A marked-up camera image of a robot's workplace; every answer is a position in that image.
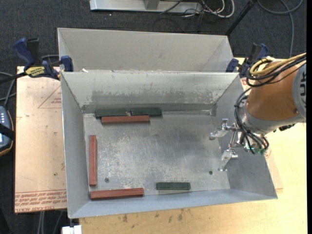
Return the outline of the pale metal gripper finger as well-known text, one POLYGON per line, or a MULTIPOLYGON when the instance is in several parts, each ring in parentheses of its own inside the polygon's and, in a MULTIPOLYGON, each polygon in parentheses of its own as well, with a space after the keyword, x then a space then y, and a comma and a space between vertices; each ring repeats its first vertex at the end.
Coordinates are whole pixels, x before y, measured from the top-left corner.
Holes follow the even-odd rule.
POLYGON ((220 166, 218 167, 218 170, 221 172, 226 171, 227 164, 231 159, 237 160, 238 153, 234 149, 225 150, 221 155, 221 163, 220 166))
POLYGON ((233 130, 233 126, 228 125, 228 119, 222 118, 221 123, 209 135, 209 140, 224 137, 227 133, 233 130))

